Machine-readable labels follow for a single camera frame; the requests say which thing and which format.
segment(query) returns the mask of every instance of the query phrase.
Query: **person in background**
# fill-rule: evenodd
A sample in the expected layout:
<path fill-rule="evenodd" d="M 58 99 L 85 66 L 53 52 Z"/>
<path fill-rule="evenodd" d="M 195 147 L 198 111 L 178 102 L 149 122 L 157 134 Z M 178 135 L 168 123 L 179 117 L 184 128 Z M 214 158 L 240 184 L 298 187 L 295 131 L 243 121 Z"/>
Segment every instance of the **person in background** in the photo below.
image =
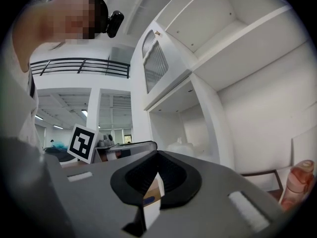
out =
<path fill-rule="evenodd" d="M 40 152 L 42 148 L 35 129 L 39 99 L 29 65 L 30 56 L 43 43 L 56 42 L 61 45 L 68 39 L 95 38 L 100 34 L 98 29 L 101 28 L 101 3 L 104 1 L 47 0 L 46 3 L 28 5 L 16 18 L 2 44 L 1 70 L 6 70 L 8 77 L 16 82 L 16 87 L 23 89 L 35 103 L 35 108 L 27 111 L 28 116 L 17 129 L 17 137 L 31 146 L 36 146 Z"/>

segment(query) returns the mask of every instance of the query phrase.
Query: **black metal railing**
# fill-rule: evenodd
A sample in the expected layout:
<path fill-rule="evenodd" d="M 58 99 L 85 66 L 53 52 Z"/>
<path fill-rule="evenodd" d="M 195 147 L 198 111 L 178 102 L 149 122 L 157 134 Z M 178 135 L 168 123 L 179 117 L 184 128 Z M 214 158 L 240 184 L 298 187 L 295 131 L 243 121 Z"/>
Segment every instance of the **black metal railing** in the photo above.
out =
<path fill-rule="evenodd" d="M 129 78 L 130 65 L 123 62 L 95 58 L 57 58 L 51 60 L 37 61 L 30 64 L 32 74 L 73 71 L 80 73 L 104 73 Z"/>

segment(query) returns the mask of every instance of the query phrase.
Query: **white ceiling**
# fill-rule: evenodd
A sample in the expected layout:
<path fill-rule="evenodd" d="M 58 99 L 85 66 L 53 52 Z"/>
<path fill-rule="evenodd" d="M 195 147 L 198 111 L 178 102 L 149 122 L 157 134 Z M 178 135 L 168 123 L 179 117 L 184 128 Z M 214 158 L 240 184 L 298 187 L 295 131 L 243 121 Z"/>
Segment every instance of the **white ceiling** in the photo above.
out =
<path fill-rule="evenodd" d="M 39 109 L 37 115 L 43 121 L 35 119 L 41 126 L 57 125 L 72 129 L 78 123 L 86 126 L 86 116 L 81 112 L 88 110 L 90 93 L 87 91 L 74 93 L 41 93 L 39 94 Z M 99 111 L 101 129 L 131 128 L 131 98 L 130 96 L 102 94 Z"/>
<path fill-rule="evenodd" d="M 33 2 L 45 1 L 45 0 L 33 0 Z M 100 53 L 100 46 L 96 43 L 103 42 L 107 47 L 117 47 L 116 56 L 113 59 L 117 61 L 129 63 L 133 54 L 133 50 L 136 47 L 138 40 L 140 39 L 143 32 L 146 30 L 147 26 L 156 17 L 156 15 L 168 4 L 170 0 L 104 0 L 108 6 L 109 14 L 114 10 L 120 10 L 125 18 L 122 25 L 117 33 L 117 36 L 110 39 L 107 34 L 101 34 L 97 40 L 90 40 L 89 42 L 83 43 L 85 49 L 89 48 L 92 51 Z M 72 46 L 66 45 L 63 49 L 70 50 Z M 38 60 L 46 60 L 46 58 L 52 56 L 52 52 L 49 50 L 47 45 L 40 46 L 36 51 L 36 54 L 41 54 L 40 56 L 33 56 L 31 62 Z"/>

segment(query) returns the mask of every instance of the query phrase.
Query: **white shirt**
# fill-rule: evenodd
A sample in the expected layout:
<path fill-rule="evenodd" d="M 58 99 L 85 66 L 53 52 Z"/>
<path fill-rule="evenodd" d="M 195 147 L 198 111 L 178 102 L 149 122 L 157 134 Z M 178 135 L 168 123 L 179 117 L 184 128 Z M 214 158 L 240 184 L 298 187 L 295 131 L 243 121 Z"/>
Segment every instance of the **white shirt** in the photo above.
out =
<path fill-rule="evenodd" d="M 17 137 L 21 141 L 37 147 L 40 152 L 42 152 L 39 136 L 35 128 L 35 114 L 38 109 L 39 98 L 36 88 L 33 99 L 29 97 L 32 82 L 32 71 L 30 67 L 28 72 L 23 72 L 21 70 L 19 60 L 13 46 L 12 27 L 8 31 L 6 38 L 2 43 L 0 50 L 0 68 L 1 70 L 5 69 L 9 72 L 5 73 L 9 79 L 6 79 L 2 85 L 5 85 L 7 82 L 11 82 L 5 85 L 4 89 L 1 89 L 2 99 L 9 99 L 7 101 L 8 104 L 6 104 L 8 110 L 7 112 L 4 111 L 5 114 L 4 117 L 2 117 L 3 121 L 1 126 L 4 131 L 2 132 L 5 136 Z"/>

